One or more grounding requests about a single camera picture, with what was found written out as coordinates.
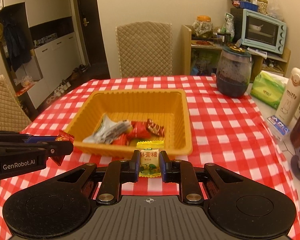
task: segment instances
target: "jar of nuts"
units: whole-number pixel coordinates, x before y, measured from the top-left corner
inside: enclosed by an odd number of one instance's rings
[[[262,13],[264,15],[268,15],[267,7],[268,7],[268,1],[267,0],[257,0],[258,13]]]

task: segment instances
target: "red and white checkered tablecloth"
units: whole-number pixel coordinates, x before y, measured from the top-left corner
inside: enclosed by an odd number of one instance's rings
[[[143,77],[91,80],[66,94],[46,109],[24,133],[57,135],[65,129],[87,97],[95,90],[180,88],[187,96],[193,152],[178,159],[203,167],[213,162],[250,179],[275,188],[296,204],[298,215],[289,236],[300,240],[300,208],[288,163],[273,141],[261,113],[248,94],[240,99],[223,96],[215,79],[199,76]],[[61,174],[87,162],[107,166],[112,157],[90,155],[75,149],[61,167],[48,160],[47,168],[1,181],[0,240],[11,235],[2,218],[2,206],[11,194]],[[136,184],[125,183],[126,195],[175,195],[176,184],[164,184],[161,178],[139,178]]]

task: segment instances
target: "quilted chair cover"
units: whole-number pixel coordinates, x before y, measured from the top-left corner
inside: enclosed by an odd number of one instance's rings
[[[135,22],[116,27],[122,78],[172,75],[172,25]]]
[[[0,76],[0,130],[20,132],[31,121],[11,93],[3,75]]]

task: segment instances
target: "green tissue package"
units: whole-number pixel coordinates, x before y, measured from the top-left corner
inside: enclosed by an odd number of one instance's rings
[[[253,82],[250,95],[277,109],[287,83],[287,78],[262,70]]]

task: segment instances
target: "yellow candy wrapper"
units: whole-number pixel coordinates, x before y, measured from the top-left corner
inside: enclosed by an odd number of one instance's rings
[[[154,178],[161,176],[159,152],[164,146],[163,141],[138,142],[140,156],[140,177]]]

